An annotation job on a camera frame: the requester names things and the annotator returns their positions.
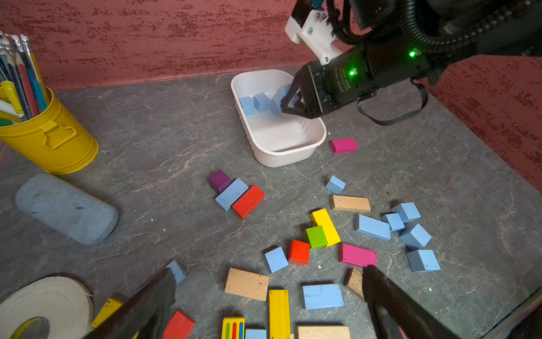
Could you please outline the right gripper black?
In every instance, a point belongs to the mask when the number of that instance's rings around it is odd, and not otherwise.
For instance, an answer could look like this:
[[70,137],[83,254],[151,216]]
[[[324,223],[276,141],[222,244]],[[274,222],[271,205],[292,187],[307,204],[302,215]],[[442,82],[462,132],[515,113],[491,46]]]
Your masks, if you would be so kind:
[[361,102],[375,97],[381,88],[409,79],[421,97],[419,109],[400,116],[411,119],[429,101],[426,87],[417,80],[430,69],[427,56],[407,42],[366,43],[353,47],[328,65],[304,65],[290,84],[279,89],[279,108],[285,114],[316,119],[356,102],[358,111],[370,119]]

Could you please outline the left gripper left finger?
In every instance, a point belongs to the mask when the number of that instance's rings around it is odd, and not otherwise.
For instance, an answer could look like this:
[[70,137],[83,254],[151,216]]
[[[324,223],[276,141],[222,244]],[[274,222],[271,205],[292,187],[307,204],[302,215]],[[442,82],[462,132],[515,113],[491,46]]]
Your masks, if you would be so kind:
[[86,338],[161,338],[168,325],[175,289],[174,274],[167,268]]

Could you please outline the blue cube top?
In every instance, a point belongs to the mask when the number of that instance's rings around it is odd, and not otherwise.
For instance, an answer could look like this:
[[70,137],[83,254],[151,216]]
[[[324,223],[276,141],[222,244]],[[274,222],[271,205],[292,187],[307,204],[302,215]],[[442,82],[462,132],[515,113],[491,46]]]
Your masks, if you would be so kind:
[[258,93],[253,97],[253,105],[258,112],[265,112],[270,109],[270,99],[265,93]]

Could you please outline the yellow block under arm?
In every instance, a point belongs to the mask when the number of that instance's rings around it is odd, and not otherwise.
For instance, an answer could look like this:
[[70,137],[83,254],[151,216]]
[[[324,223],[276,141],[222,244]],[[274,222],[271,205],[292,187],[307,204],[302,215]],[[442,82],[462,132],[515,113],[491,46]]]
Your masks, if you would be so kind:
[[94,322],[92,323],[92,329],[96,329],[108,318],[110,318],[110,316],[113,315],[118,309],[120,309],[123,304],[123,302],[117,299],[109,298],[107,302],[105,302],[103,308],[101,308],[98,312]]

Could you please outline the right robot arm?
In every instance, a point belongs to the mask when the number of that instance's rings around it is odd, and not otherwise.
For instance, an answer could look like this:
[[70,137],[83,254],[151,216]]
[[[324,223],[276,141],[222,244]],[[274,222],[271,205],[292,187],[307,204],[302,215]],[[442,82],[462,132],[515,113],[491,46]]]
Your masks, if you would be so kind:
[[448,66],[477,55],[541,55],[540,1],[298,1],[285,28],[316,61],[280,109],[307,119],[409,80],[423,101]]

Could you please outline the red block left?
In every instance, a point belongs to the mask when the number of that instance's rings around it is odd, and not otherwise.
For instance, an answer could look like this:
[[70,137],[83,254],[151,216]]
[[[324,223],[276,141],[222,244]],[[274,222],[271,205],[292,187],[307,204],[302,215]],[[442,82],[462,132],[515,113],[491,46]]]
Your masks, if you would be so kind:
[[180,311],[176,311],[168,323],[162,338],[163,339],[187,339],[193,328],[195,322],[189,319],[185,314]]

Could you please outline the dark wood block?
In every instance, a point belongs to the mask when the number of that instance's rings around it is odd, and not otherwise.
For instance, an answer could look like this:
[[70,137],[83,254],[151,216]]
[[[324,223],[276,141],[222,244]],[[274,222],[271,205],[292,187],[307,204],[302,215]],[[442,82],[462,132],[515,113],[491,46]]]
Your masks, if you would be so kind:
[[344,286],[359,299],[365,300],[363,291],[363,274],[356,268],[350,268],[344,281]]

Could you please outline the magenta block centre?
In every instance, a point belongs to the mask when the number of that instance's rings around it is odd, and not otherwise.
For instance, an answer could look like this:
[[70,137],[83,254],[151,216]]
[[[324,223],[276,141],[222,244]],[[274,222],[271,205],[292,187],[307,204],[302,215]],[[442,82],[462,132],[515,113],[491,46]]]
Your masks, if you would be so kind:
[[339,261],[359,268],[378,266],[377,254],[374,251],[346,243],[340,244]]

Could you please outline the striped yellow block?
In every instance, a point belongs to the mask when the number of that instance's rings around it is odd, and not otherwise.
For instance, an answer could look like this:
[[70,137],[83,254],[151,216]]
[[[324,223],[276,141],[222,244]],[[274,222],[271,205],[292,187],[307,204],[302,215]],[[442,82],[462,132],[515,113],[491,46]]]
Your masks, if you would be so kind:
[[221,339],[245,339],[245,319],[226,317],[222,322]]

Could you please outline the blue cube right cluster b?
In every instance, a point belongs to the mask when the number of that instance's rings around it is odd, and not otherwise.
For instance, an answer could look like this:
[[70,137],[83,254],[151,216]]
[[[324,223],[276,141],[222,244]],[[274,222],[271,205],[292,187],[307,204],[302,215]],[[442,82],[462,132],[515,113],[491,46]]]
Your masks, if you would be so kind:
[[421,214],[413,202],[400,203],[394,206],[391,211],[399,214],[404,223],[411,223],[421,218]]

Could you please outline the green cube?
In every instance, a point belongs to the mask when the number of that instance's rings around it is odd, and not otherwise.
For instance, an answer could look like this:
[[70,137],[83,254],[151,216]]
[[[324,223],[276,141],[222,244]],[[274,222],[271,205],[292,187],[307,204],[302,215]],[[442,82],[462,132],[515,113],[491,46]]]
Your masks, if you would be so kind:
[[327,247],[327,238],[322,226],[305,229],[303,232],[303,240],[309,243],[311,249]]

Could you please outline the grey glasses case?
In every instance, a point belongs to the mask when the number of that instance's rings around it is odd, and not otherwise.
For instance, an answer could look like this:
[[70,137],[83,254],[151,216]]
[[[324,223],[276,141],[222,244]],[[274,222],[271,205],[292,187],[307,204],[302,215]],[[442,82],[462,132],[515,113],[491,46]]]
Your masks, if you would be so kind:
[[48,173],[30,178],[15,202],[22,212],[84,245],[105,240],[119,220],[113,206]]

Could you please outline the yellow upright block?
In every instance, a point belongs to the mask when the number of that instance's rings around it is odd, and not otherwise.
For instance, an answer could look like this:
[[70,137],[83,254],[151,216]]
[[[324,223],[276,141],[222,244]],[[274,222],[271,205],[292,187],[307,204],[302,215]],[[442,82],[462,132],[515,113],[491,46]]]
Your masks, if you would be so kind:
[[311,213],[311,220],[314,226],[321,226],[327,240],[326,247],[332,247],[341,242],[341,238],[333,224],[328,211],[323,208]]

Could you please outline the purple cube block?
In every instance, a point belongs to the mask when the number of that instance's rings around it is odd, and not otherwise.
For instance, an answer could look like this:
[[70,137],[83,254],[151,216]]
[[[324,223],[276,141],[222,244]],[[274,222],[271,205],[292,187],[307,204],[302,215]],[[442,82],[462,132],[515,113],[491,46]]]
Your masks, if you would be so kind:
[[221,169],[209,178],[210,186],[217,194],[221,194],[231,183],[232,179]]

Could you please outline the long blue block upper-left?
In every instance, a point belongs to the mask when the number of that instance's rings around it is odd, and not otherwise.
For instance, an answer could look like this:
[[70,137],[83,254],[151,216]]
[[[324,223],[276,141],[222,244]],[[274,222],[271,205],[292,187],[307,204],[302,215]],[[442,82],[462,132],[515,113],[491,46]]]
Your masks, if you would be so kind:
[[236,203],[246,192],[248,185],[241,179],[235,179],[221,194],[217,196],[215,201],[224,210],[228,212],[234,203]]

